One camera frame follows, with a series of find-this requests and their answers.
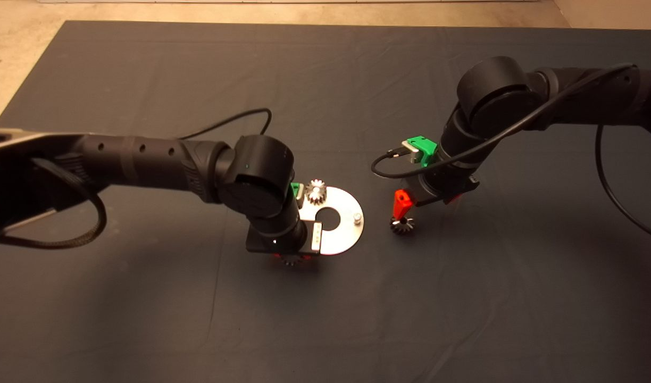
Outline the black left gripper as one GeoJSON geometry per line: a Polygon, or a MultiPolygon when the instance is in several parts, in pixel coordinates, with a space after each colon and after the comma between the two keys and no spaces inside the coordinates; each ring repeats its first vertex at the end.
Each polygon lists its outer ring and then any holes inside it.
{"type": "Polygon", "coordinates": [[[311,260],[311,255],[321,254],[321,240],[322,224],[319,222],[299,222],[281,234],[264,234],[250,227],[246,250],[273,254],[275,259],[282,259],[282,255],[303,255],[303,260],[311,260]]]}

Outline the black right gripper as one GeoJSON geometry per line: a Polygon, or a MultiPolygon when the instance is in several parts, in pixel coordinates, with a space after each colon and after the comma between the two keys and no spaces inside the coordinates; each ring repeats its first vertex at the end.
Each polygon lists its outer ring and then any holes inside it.
{"type": "Polygon", "coordinates": [[[421,207],[438,201],[450,204],[456,201],[462,194],[479,186],[480,182],[474,177],[479,167],[479,162],[457,162],[403,178],[403,190],[394,192],[392,218],[405,218],[413,206],[421,207]]]}

